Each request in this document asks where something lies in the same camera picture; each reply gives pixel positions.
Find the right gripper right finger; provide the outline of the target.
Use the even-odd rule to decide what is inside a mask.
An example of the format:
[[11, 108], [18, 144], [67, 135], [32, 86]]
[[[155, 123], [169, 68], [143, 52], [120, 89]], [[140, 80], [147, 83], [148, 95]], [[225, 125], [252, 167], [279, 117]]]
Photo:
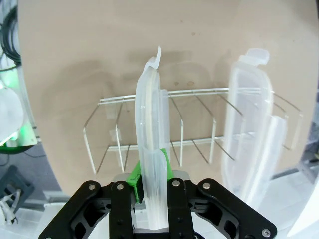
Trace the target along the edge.
[[213, 225], [227, 239], [274, 239], [277, 227], [217, 181], [198, 184], [171, 178], [167, 183], [168, 232], [161, 239], [201, 239], [192, 213]]

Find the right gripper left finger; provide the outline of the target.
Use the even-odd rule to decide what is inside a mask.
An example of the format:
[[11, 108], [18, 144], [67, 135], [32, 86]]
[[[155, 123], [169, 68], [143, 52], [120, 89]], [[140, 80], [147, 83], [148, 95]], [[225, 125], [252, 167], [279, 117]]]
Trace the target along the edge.
[[140, 165], [106, 186], [86, 181], [50, 221], [40, 239], [87, 239], [97, 224], [109, 216], [110, 238], [132, 239], [132, 212], [143, 199]]

